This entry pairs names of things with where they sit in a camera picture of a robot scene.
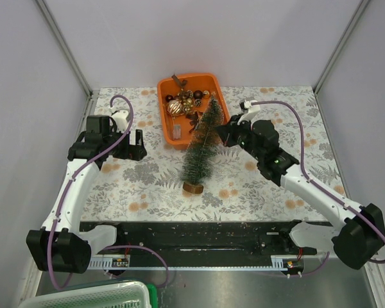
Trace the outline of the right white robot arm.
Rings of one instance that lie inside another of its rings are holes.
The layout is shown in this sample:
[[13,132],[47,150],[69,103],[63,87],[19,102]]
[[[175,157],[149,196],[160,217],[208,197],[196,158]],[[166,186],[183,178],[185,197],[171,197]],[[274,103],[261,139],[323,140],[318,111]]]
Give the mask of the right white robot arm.
[[238,115],[216,132],[224,146],[240,146],[257,161],[261,175],[301,198],[323,215],[331,226],[299,222],[279,238],[288,254],[301,247],[333,252],[354,270],[361,269],[385,246],[385,225],[380,208],[362,206],[311,177],[303,165],[284,151],[271,121],[244,121]]

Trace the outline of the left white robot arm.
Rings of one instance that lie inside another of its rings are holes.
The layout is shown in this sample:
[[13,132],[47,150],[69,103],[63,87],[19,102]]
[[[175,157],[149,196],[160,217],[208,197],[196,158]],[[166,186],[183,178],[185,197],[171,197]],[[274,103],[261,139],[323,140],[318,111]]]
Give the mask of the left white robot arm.
[[105,247],[125,249],[126,238],[116,227],[99,225],[80,231],[87,195],[108,157],[140,161],[146,155],[142,130],[130,142],[132,118],[127,111],[90,115],[86,128],[69,148],[67,171],[55,204],[38,230],[30,230],[26,244],[40,271],[84,273],[93,255]]

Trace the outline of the small green christmas tree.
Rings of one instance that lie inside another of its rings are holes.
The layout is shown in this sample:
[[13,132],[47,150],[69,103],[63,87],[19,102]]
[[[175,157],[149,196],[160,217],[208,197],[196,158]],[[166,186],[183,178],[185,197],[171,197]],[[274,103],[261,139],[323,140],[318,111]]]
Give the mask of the small green christmas tree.
[[218,154],[219,136],[216,127],[224,123],[224,113],[219,101],[210,97],[184,156],[180,173],[182,189],[191,194],[201,194],[203,183],[212,176],[212,161]]

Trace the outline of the clear led battery box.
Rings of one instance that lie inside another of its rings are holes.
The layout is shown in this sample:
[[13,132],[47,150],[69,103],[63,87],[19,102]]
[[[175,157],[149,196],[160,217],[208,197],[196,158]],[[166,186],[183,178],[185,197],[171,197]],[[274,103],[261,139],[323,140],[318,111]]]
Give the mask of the clear led battery box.
[[180,140],[182,138],[182,127],[180,124],[173,126],[173,140]]

